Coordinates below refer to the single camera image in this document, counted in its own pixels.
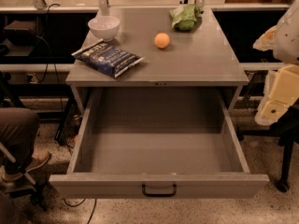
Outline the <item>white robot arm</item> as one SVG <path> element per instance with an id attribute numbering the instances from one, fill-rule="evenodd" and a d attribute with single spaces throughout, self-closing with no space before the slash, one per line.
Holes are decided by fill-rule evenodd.
<path id="1" fill-rule="evenodd" d="M 272 50 L 273 56 L 285 63 L 276 72 L 268 72 L 255 115 L 258 124 L 269 126 L 299 99 L 299 0 L 292 3 L 278 23 L 262 34 L 253 47 Z"/>

